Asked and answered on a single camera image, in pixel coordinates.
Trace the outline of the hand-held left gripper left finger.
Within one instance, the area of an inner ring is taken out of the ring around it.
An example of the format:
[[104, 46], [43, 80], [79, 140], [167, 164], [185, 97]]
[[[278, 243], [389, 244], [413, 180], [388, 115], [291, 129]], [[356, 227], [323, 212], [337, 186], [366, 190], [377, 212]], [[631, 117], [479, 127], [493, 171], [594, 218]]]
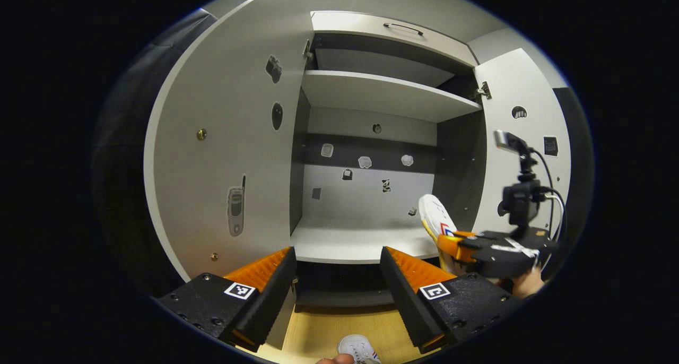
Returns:
[[287, 246], [227, 275], [199, 274], [158, 301], [221, 342], [257, 352], [291, 291], [297, 267], [295, 248]]

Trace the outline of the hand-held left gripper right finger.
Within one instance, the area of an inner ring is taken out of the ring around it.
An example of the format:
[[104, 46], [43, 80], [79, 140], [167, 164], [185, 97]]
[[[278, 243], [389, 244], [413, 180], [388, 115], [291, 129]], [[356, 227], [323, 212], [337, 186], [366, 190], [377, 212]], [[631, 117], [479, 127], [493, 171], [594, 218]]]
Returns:
[[422, 354], [486, 332], [523, 304], [479, 274], [449, 274], [390, 246], [381, 249], [380, 269]]

